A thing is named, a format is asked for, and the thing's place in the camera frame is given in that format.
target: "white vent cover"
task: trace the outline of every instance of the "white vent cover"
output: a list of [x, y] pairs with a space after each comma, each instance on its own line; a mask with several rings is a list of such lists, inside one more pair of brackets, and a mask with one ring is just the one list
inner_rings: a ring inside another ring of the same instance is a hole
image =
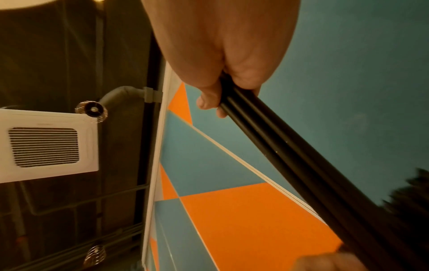
[[97, 138], [87, 115], [0, 109], [0, 183], [97, 171]]

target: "teal wall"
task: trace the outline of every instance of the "teal wall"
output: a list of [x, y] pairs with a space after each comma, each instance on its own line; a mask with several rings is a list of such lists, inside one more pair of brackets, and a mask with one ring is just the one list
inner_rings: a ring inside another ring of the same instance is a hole
[[[193, 124], [297, 193], [231, 120]], [[429, 1], [304, 0], [260, 98], [374, 202], [429, 169]]]

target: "hand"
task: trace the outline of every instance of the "hand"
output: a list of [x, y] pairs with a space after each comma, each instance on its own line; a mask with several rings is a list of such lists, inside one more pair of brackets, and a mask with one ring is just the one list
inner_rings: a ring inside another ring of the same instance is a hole
[[[219, 106], [222, 71], [258, 95], [289, 46], [299, 10], [299, 0], [142, 1], [164, 57], [202, 91], [200, 109]], [[220, 108], [216, 114], [226, 116]]]
[[332, 253], [299, 258], [291, 271], [368, 271], [350, 253]]

